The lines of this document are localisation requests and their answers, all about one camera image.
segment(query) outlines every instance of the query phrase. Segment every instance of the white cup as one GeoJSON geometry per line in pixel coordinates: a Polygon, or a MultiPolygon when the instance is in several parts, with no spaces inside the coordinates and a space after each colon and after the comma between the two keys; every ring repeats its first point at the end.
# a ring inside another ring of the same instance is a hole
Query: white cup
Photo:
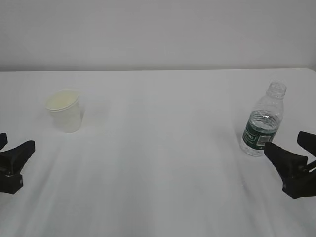
{"type": "Polygon", "coordinates": [[[81,114],[78,92],[61,90],[46,101],[46,108],[52,115],[56,126],[66,133],[77,131],[81,127],[81,114]]]}

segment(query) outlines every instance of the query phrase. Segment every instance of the bottle label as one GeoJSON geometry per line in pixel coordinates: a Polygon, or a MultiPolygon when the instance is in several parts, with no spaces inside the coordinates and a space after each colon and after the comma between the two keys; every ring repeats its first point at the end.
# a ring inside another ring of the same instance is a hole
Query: bottle label
{"type": "Polygon", "coordinates": [[[250,122],[248,121],[245,132],[242,139],[252,149],[263,150],[266,142],[271,142],[276,135],[276,131],[273,133],[262,133],[254,130],[250,122]]]}

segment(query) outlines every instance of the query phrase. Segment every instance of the tabletop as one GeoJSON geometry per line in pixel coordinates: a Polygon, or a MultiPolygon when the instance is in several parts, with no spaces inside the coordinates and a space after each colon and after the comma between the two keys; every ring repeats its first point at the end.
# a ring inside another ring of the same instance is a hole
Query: tabletop
{"type": "Polygon", "coordinates": [[[239,140],[270,82],[287,86],[274,143],[308,155],[309,69],[0,72],[0,132],[35,140],[24,187],[0,194],[1,237],[313,237],[316,197],[292,200],[239,140]],[[53,92],[80,92],[82,127],[58,131],[53,92]]]}

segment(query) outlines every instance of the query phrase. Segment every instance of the water bottle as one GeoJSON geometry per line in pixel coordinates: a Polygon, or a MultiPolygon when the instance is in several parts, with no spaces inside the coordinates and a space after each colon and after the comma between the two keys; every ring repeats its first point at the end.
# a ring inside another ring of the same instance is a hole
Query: water bottle
{"type": "Polygon", "coordinates": [[[254,106],[240,142],[245,153],[262,156],[265,143],[273,140],[283,119],[285,92],[284,84],[273,82],[267,94],[254,106]]]}

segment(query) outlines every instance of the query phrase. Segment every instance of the water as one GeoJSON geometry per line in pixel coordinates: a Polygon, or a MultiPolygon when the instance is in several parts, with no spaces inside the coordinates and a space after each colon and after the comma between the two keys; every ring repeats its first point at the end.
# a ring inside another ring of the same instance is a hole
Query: water
{"type": "MultiPolygon", "coordinates": [[[[248,122],[250,123],[251,128],[255,131],[263,134],[271,134],[278,130],[281,120],[277,116],[271,115],[268,111],[256,110],[250,114],[248,122]]],[[[241,139],[240,147],[249,155],[256,157],[263,155],[263,150],[256,150],[249,147],[245,144],[243,139],[241,139]]]]}

